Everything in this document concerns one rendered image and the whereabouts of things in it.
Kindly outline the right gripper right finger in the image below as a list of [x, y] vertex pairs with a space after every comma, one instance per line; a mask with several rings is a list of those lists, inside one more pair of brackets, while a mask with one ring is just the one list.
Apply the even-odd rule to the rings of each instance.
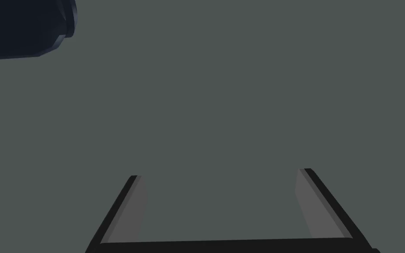
[[313, 169], [297, 171], [295, 195], [313, 238], [365, 240], [357, 225]]

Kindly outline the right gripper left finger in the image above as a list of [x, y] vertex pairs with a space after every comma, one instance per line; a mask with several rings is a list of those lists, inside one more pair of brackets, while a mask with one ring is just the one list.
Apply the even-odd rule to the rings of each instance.
[[148, 194], [143, 176], [135, 179], [106, 230], [103, 243], [138, 242], [147, 206]]

